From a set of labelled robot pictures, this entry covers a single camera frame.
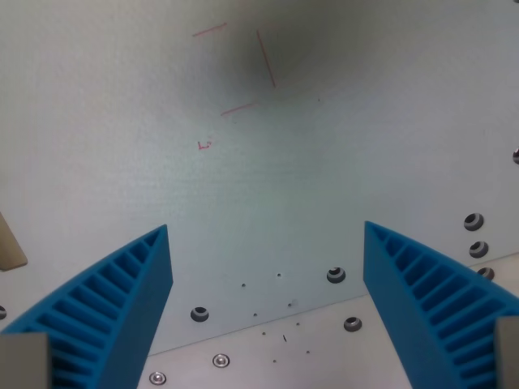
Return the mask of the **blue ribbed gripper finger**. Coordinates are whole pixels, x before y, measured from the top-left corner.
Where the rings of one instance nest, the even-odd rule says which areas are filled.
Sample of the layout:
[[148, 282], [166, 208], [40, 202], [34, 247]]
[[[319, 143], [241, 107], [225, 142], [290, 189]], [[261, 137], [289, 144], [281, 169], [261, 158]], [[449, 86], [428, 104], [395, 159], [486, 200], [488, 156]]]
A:
[[162, 225], [68, 280], [3, 334], [49, 337], [53, 388], [136, 388], [172, 285]]
[[518, 299], [456, 260], [370, 221], [363, 281], [414, 388], [496, 388], [494, 328]]

